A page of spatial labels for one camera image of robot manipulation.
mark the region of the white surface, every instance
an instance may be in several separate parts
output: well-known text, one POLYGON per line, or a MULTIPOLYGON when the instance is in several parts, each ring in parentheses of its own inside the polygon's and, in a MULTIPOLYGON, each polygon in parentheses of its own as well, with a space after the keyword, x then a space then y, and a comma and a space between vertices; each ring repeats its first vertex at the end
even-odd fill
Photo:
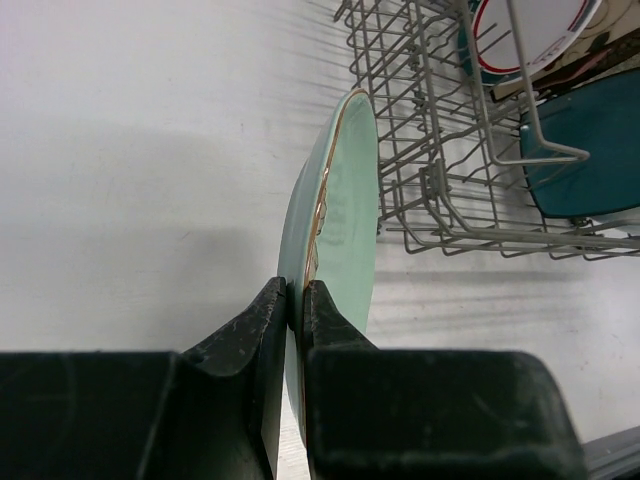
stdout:
MULTIPOLYGON (((184 349, 247 305, 351 85, 333 7, 0 2, 0 349, 184 349)), ((381 240, 374 342, 524 349, 583 440, 640 424, 640 260, 381 240)), ((288 409, 283 429, 280 478, 300 478, 288 409)))

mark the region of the metal wire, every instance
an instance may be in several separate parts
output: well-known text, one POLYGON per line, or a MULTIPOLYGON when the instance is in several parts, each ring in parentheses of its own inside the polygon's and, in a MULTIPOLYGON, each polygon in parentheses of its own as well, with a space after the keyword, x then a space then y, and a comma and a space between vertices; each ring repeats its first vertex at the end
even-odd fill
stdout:
POLYGON ((543 218, 532 201, 538 183, 527 183, 523 166, 567 166, 589 153, 544 138, 522 28, 513 0, 507 5, 511 31, 483 52, 514 42, 524 91, 501 103, 488 101, 482 85, 467 0, 344 0, 336 12, 351 31, 349 70, 370 92, 376 114, 380 221, 403 235, 412 254, 440 248, 445 255, 544 252, 556 260, 640 256, 640 239, 617 230, 621 222, 543 218), (461 29, 471 39, 465 48, 458 46, 461 29), (522 158, 525 113, 540 148, 522 158))

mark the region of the wire dish rack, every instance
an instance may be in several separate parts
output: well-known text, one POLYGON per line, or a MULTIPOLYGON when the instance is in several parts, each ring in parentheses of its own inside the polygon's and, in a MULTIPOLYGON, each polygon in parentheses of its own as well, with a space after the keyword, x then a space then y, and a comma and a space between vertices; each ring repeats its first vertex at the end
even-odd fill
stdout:
POLYGON ((370 92, 377 118, 381 226, 402 234, 412 254, 440 248, 445 255, 640 256, 640 238, 615 228, 623 221, 549 219, 535 206, 524 166, 570 165, 589 153, 544 139, 517 6, 507 6, 511 35, 496 41, 514 42, 524 91, 499 104, 482 85, 475 41, 457 46, 461 28, 474 38, 467 0, 345 0, 336 12, 351 30, 349 69, 370 92), (543 149, 522 158, 519 119, 527 112, 543 149))

